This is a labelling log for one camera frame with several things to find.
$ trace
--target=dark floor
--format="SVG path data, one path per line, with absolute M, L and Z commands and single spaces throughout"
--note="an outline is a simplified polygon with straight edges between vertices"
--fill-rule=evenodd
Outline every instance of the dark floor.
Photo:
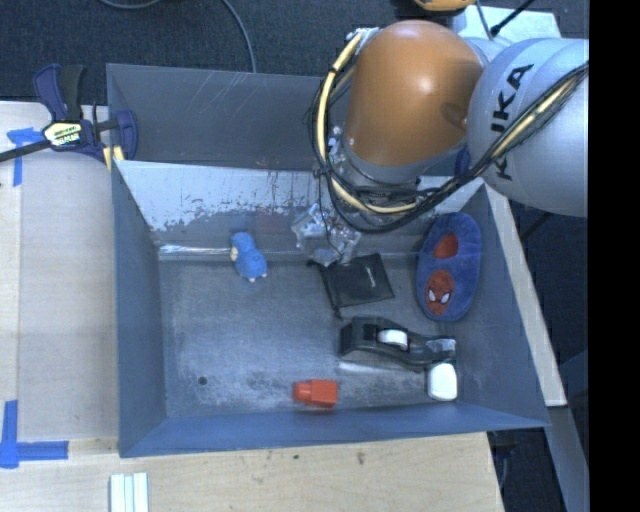
M 231 3 L 250 34 L 257 70 L 294 75 L 323 75 L 354 27 L 424 15 L 412 0 Z M 522 3 L 484 0 L 482 5 Z M 33 74 L 52 62 L 87 67 L 83 104 L 106 104 L 109 62 L 250 70 L 242 32 L 222 1 L 163 0 L 130 11 L 99 0 L 0 0 L 0 7 L 0 99 L 34 100 Z M 553 12 L 564 37 L 589 38 L 589 0 L 538 0 L 529 9 Z M 521 235 L 543 215 L 516 203 L 512 209 Z M 550 215 L 523 240 L 560 365 L 587 348 L 587 231 L 586 219 Z M 588 400 L 572 410 L 588 460 Z M 515 444 L 504 486 L 507 512 L 564 511 L 544 432 L 502 433 L 501 440 L 507 434 Z

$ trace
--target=red object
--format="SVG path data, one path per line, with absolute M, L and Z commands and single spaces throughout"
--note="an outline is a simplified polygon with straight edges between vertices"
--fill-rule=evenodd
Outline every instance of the red object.
M 334 380 L 322 379 L 296 382 L 293 387 L 293 398 L 307 405 L 331 408 L 338 403 L 338 383 Z

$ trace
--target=wooden table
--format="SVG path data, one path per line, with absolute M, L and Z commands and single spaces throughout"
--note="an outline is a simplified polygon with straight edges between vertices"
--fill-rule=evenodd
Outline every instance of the wooden table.
M 3 134 L 48 122 L 39 104 L 0 102 Z M 0 137 L 0 151 L 12 147 Z M 120 459 L 113 243 L 111 232 L 100 231 L 111 226 L 106 167 L 45 150 L 24 157 L 24 183 L 13 187 L 13 165 L 0 164 L 0 405 L 18 399 L 19 440 L 70 444 L 68 460 L 0 469 L 0 510 L 108 510 L 110 475 L 136 472 L 148 474 L 154 512 L 504 510 L 485 433 Z M 74 197 L 86 203 L 88 194 L 94 194 L 89 206 L 76 207 Z M 34 197 L 41 203 L 23 209 Z M 503 220 L 517 297 L 530 309 L 526 328 L 545 400 L 562 405 L 508 209 Z

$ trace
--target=spider-man slipper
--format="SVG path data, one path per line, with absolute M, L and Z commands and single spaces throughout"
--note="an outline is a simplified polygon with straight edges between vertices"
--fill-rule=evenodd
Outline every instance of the spider-man slipper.
M 466 213 L 448 213 L 431 226 L 418 255 L 416 293 L 425 315 L 454 322 L 473 301 L 480 276 L 482 238 Z

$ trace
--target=blue tape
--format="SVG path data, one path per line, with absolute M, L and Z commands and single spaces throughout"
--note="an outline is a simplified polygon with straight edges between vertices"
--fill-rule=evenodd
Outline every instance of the blue tape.
M 18 442 L 18 401 L 4 404 L 0 468 L 15 469 L 21 461 L 64 460 L 68 458 L 69 441 Z
M 21 128 L 19 130 L 10 130 L 7 132 L 7 137 L 13 142 L 17 148 L 24 144 L 31 144 L 33 142 L 40 142 L 44 140 L 44 136 L 33 128 Z M 13 186 L 17 187 L 22 183 L 22 157 L 16 158 L 13 166 Z

